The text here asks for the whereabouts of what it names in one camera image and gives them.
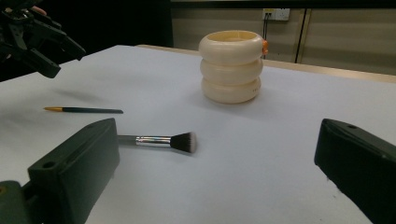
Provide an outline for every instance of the electrical outlet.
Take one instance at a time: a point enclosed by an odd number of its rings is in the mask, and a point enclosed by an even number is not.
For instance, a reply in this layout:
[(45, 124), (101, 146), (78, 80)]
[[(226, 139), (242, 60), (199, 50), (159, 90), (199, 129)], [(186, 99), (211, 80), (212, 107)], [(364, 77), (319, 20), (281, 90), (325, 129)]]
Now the electrical outlet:
[(288, 21), (290, 8), (264, 8), (262, 10), (262, 19), (269, 21)]

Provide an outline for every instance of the black pencil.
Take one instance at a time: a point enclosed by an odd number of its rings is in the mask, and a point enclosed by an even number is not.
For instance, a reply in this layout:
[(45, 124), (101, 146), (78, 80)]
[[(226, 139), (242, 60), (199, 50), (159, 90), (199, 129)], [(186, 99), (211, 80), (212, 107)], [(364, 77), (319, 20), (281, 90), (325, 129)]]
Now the black pencil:
[(49, 106), (49, 107), (44, 107), (44, 109), (55, 112), (123, 114), (123, 111), (120, 109), (61, 107), (61, 106)]

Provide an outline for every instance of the cream ring stack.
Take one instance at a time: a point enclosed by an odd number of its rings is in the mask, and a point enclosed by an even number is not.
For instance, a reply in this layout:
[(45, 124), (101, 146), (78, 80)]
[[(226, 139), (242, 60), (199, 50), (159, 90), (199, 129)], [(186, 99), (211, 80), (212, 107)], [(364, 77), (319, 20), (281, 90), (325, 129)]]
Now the cream ring stack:
[(201, 88), (216, 102), (238, 104), (260, 91), (263, 40), (248, 31), (221, 31), (205, 36), (199, 44)]

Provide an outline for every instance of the brush ferrule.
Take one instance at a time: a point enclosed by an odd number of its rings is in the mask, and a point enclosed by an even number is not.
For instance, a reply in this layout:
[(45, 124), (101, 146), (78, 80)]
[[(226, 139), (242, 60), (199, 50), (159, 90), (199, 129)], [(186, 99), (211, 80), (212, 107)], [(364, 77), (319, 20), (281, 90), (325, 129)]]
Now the brush ferrule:
[(167, 136), (137, 136), (136, 144), (145, 147), (170, 147), (171, 137)]

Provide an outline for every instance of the white table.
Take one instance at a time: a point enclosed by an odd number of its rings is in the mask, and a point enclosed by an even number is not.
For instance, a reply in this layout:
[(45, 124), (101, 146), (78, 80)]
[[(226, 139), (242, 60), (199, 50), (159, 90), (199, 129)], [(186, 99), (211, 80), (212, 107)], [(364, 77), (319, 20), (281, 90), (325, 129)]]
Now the white table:
[[(87, 223), (370, 223), (314, 155), (325, 118), (395, 145), (396, 85), (383, 81), (393, 77), (328, 76), (267, 61), (257, 98), (221, 105), (202, 95), (200, 61), (196, 53), (116, 46), (62, 64), (55, 79), (32, 74), (0, 83), (0, 180), (25, 184), (35, 161), (85, 125), (115, 118), (119, 134), (193, 131), (198, 148), (186, 156), (121, 146), (120, 166)], [(54, 105), (124, 114), (42, 109)]]

